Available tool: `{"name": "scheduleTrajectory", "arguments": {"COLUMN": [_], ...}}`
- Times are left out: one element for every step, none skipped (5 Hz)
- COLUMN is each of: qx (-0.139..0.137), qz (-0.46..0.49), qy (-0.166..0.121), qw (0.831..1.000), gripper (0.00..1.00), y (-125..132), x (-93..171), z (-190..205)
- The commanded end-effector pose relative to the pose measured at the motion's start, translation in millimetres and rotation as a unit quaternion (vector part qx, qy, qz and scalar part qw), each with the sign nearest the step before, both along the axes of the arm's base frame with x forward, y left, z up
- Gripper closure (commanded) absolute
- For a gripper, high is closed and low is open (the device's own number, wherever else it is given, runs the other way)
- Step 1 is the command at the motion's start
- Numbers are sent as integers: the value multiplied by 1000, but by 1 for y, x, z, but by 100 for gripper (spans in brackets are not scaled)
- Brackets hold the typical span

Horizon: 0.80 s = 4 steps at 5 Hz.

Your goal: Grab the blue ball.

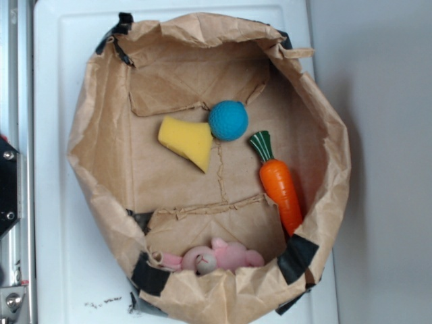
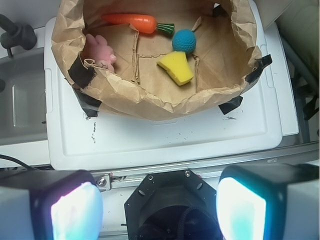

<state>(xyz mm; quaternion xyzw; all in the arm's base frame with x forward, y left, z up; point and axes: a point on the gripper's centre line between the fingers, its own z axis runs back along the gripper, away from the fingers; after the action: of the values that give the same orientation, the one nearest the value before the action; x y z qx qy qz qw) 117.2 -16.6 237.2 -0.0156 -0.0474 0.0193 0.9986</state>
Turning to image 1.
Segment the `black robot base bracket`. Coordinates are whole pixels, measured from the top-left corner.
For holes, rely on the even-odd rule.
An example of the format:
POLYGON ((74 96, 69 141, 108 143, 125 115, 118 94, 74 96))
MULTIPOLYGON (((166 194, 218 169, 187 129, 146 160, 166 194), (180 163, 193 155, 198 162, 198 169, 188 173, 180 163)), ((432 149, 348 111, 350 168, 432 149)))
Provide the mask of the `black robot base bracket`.
POLYGON ((19 152, 1 135, 1 238, 19 220, 19 166, 19 152))

